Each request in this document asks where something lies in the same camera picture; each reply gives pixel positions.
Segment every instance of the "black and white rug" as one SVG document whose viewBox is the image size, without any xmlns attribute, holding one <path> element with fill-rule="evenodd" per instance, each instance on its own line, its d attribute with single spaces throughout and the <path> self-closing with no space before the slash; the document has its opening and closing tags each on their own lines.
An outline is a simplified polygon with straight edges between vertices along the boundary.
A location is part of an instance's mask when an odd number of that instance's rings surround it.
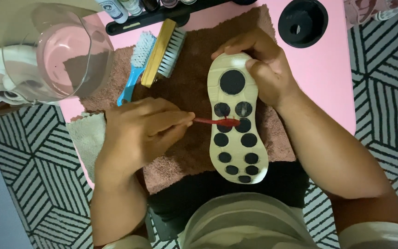
<svg viewBox="0 0 398 249">
<path fill-rule="evenodd" d="M 398 194 L 398 15 L 349 32 L 356 137 Z M 61 111 L 37 105 L 0 116 L 0 170 L 34 248 L 92 248 L 85 181 Z M 338 248 L 330 202 L 312 185 L 305 220 L 321 248 Z M 179 248 L 177 241 L 153 244 Z"/>
</svg>

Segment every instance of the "pink desk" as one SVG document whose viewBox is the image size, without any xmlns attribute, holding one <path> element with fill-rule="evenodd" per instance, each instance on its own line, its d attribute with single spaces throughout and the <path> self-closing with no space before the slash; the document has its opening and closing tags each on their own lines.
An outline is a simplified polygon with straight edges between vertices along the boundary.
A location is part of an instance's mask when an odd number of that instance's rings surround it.
<svg viewBox="0 0 398 249">
<path fill-rule="evenodd" d="M 319 0 L 329 15 L 328 27 L 323 37 L 309 48 L 294 48 L 287 45 L 277 31 L 282 10 L 291 2 L 258 0 L 248 6 L 240 6 L 233 2 L 224 3 L 191 14 L 189 22 L 183 27 L 187 31 L 211 28 L 224 20 L 238 16 L 251 8 L 267 4 L 276 39 L 289 60 L 293 75 L 301 89 L 325 112 L 334 118 L 351 134 L 356 131 L 356 114 L 352 92 L 351 68 L 349 62 L 348 37 L 345 23 L 343 1 Z M 98 13 L 102 23 L 106 25 L 112 19 L 105 12 Z M 117 36 L 111 36 L 114 49 L 136 44 L 142 31 L 159 33 L 162 23 L 146 26 Z M 60 101 L 62 114 L 66 122 L 84 111 L 79 99 Z M 94 184 L 88 178 L 84 164 L 81 162 L 85 177 L 91 188 Z"/>
</svg>

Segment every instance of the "brown towel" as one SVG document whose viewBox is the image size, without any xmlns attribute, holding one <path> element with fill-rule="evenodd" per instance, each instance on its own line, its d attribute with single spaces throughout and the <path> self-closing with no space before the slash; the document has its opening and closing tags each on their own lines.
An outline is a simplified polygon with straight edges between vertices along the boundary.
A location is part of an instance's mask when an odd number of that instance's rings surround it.
<svg viewBox="0 0 398 249">
<path fill-rule="evenodd" d="M 197 117 L 211 118 L 207 93 L 207 75 L 212 63 L 210 56 L 228 39 L 256 26 L 274 37 L 275 31 L 266 5 L 253 8 L 214 28 L 189 31 L 171 78 L 159 80 L 150 89 L 136 85 L 133 100 L 148 96 L 164 98 L 182 110 L 194 112 Z M 130 73 L 132 53 L 132 47 L 115 52 L 108 85 L 95 95 L 80 100 L 86 111 L 105 110 L 116 105 Z M 258 100 L 256 119 L 269 160 L 296 160 L 284 126 L 273 108 Z M 209 155 L 210 140 L 211 126 L 195 123 L 185 137 L 164 156 L 144 167 L 145 182 L 150 194 L 157 193 L 186 175 L 215 170 Z"/>
</svg>

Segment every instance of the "white bristles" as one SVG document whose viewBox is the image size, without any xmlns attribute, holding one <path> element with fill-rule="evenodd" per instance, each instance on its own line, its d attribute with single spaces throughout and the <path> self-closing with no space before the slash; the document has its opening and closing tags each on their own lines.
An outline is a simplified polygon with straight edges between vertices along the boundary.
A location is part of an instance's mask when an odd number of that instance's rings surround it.
<svg viewBox="0 0 398 249">
<path fill-rule="evenodd" d="M 180 50 L 184 45 L 187 33 L 181 28 L 175 28 L 170 38 L 169 45 L 165 51 L 162 62 L 159 65 L 158 73 L 169 78 L 179 57 Z"/>
<path fill-rule="evenodd" d="M 142 32 L 139 37 L 139 41 L 133 48 L 133 54 L 130 58 L 131 65 L 135 67 L 144 67 L 150 57 L 155 42 L 156 37 L 154 37 L 150 32 Z"/>
</svg>

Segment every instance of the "red toothbrush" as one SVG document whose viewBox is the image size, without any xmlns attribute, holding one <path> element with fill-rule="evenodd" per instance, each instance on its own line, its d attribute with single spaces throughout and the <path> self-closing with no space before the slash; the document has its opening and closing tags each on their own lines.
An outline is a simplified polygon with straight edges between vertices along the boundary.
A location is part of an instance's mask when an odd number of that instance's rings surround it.
<svg viewBox="0 0 398 249">
<path fill-rule="evenodd" d="M 210 120 L 206 118 L 196 117 L 193 119 L 195 122 L 206 123 L 206 124 L 214 124 L 214 125 L 222 125 L 227 127 L 239 126 L 240 121 L 234 118 L 224 118 L 220 120 Z"/>
</svg>

